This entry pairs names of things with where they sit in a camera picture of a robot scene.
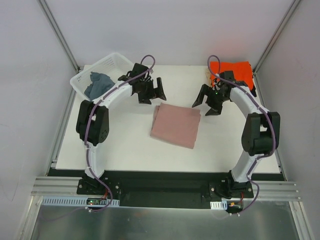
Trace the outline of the pink t shirt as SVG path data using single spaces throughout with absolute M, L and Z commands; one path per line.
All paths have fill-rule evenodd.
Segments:
M 200 120 L 199 109 L 161 103 L 155 107 L 150 136 L 169 144 L 193 149 Z

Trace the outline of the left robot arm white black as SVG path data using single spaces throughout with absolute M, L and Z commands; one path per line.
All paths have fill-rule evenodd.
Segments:
M 80 104 L 75 130 L 85 146 L 85 174 L 91 178 L 88 188 L 96 195 L 102 194 L 106 188 L 105 181 L 101 179 L 105 169 L 99 156 L 99 144 L 107 139 L 110 132 L 110 110 L 134 94 L 137 94 L 139 104 L 150 105 L 154 99 L 167 99 L 162 79 L 157 77 L 154 86 L 151 70 L 135 63 L 132 70 L 120 76 L 110 90 L 97 98 L 97 102 L 83 100 Z

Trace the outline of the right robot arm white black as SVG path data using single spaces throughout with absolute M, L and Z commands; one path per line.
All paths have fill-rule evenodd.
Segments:
M 216 75 L 218 80 L 214 86 L 203 84 L 193 107 L 202 103 L 210 109 L 206 116 L 218 116 L 222 113 L 223 103 L 230 101 L 236 104 L 245 117 L 241 135 L 242 154 L 235 167 L 228 172 L 224 181 L 214 187 L 214 193 L 225 199 L 244 194 L 250 198 L 252 174 L 260 160 L 273 155 L 279 146 L 280 114 L 271 112 L 255 100 L 248 85 L 237 81 L 232 71 L 224 71 Z

